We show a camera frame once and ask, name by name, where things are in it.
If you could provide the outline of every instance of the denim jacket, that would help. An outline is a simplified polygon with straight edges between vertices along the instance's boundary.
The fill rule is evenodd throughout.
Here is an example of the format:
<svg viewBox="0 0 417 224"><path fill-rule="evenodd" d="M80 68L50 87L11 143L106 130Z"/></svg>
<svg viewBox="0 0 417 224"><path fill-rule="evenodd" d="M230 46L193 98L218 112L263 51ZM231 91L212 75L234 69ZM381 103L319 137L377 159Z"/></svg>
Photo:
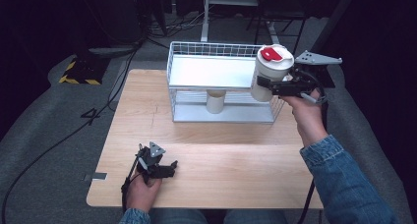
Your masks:
<svg viewBox="0 0 417 224"><path fill-rule="evenodd" d="M333 136L302 148L300 153L313 174L330 223L397 223L390 207ZM133 223L149 224L150 218L131 208L120 224Z"/></svg>

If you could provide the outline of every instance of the jeans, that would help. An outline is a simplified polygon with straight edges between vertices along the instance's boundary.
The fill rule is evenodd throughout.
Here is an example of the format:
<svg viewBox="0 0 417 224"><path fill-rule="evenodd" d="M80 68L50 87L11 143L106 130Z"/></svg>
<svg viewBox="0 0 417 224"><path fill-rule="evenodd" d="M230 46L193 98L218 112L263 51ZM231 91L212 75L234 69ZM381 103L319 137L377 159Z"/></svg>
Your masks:
<svg viewBox="0 0 417 224"><path fill-rule="evenodd" d="M149 213L152 224L208 224L198 209L154 208ZM273 209L227 210L224 224L287 224L284 213Z"/></svg>

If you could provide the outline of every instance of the wire basket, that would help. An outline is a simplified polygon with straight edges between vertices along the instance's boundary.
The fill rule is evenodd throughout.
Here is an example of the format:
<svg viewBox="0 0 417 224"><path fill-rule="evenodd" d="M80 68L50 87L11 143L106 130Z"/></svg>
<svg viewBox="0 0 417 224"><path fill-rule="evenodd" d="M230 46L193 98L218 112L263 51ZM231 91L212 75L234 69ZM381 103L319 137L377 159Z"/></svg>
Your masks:
<svg viewBox="0 0 417 224"><path fill-rule="evenodd" d="M273 123L283 101L250 92L261 45L171 42L167 81L173 122ZM208 89L225 89L223 110L207 110Z"/></svg>

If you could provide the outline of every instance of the white cup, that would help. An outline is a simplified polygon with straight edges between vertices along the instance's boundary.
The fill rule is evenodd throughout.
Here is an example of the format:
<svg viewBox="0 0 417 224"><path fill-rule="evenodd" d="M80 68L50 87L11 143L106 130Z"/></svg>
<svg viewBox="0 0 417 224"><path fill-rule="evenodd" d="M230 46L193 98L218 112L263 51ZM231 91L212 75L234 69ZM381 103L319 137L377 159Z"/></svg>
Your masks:
<svg viewBox="0 0 417 224"><path fill-rule="evenodd" d="M207 110L209 113L218 114L223 110L224 98L226 96L225 89L208 89L207 90Z"/></svg>
<svg viewBox="0 0 417 224"><path fill-rule="evenodd" d="M294 56L279 44L264 45L257 54L255 71L252 77L251 94L256 100L267 102L272 99L272 92L257 84L258 76L279 82L288 75L294 65Z"/></svg>

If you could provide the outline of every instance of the red cap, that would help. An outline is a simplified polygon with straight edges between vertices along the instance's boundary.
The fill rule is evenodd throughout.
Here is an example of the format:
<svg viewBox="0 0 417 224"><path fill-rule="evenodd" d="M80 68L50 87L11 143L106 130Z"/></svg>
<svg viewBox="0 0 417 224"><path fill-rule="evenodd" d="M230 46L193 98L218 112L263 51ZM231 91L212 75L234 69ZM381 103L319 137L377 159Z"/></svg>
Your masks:
<svg viewBox="0 0 417 224"><path fill-rule="evenodd" d="M282 56L280 56L272 47L267 47L261 50L262 57L264 57L265 60L271 61L271 60L282 60Z"/></svg>

